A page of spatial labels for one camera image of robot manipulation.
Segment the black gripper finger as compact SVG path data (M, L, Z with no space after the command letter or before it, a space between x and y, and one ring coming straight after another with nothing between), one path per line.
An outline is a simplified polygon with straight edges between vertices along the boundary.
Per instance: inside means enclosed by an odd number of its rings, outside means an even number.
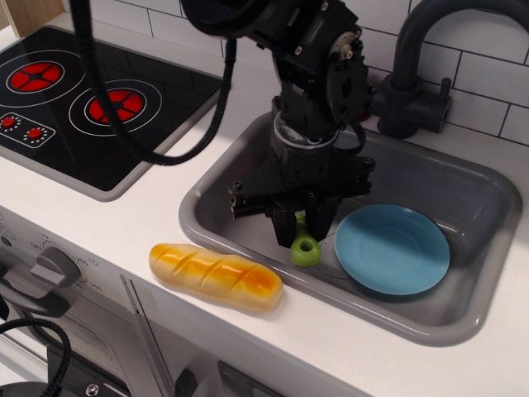
M320 242L327 236L334 222L342 197L309 196L308 202L305 209L307 228L312 237Z
M271 219L278 244L290 248L293 244L296 232L296 210L289 207L282 207L279 204L274 204L272 207Z

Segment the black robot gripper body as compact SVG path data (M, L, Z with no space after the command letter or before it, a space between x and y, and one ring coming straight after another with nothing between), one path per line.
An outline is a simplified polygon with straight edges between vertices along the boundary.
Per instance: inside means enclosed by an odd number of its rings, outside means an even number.
M233 215L296 213L367 194L374 161L360 156L365 143L359 122L311 140L275 119L267 159L231 184Z

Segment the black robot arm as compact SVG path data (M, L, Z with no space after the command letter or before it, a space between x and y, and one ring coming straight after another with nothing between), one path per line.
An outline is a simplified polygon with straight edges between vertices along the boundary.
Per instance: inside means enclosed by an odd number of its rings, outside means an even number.
M192 25L210 36L246 37L270 50L281 91L273 101L267 159L231 185L235 216L270 218L280 246L291 246L296 215L326 237L341 201L367 194L375 163L359 147L339 148L373 89L356 15L341 1L185 1Z

